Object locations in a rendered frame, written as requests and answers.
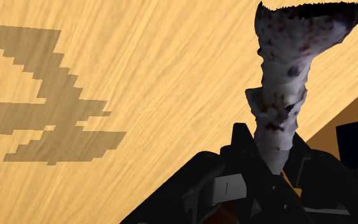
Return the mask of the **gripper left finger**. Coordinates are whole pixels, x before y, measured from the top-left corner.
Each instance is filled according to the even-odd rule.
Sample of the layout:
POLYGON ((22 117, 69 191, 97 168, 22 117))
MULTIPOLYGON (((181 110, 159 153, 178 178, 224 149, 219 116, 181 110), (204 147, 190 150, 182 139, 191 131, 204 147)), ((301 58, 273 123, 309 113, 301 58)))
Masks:
POLYGON ((219 153, 198 152, 120 224, 202 224, 232 201, 238 224, 305 224, 305 209, 287 182, 259 156, 244 123, 219 153))

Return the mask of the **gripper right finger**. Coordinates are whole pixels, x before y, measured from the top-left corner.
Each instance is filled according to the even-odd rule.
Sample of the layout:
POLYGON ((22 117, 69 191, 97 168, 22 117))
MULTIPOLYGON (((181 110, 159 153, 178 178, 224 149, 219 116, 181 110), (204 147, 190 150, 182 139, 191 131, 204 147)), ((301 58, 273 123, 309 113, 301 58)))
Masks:
POLYGON ((331 224, 358 224, 358 168, 311 149, 295 134, 284 172, 294 188, 302 189, 301 201, 309 211, 346 219, 331 224))

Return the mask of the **light wooden table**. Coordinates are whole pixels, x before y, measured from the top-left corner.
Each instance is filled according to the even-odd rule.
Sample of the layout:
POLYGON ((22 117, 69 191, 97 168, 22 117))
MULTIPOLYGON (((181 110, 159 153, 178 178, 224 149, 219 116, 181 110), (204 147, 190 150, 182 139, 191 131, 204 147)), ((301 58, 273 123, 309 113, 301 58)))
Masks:
MULTIPOLYGON (((0 0, 0 224, 120 224, 232 126, 255 128, 254 32, 269 8, 358 0, 0 0)), ((318 56, 299 134, 358 97, 358 26, 318 56)))

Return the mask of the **white dark-speckled flared vase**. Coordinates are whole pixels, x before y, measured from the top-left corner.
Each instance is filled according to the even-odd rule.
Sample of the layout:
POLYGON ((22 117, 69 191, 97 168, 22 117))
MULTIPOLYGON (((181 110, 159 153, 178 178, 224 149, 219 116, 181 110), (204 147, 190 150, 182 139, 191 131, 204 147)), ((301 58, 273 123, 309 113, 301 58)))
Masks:
POLYGON ((254 141, 270 172, 279 175, 293 147, 298 114, 307 96, 312 61, 339 45, 358 25, 358 3, 306 3, 269 9, 254 19, 261 85, 245 90, 255 117, 254 141))

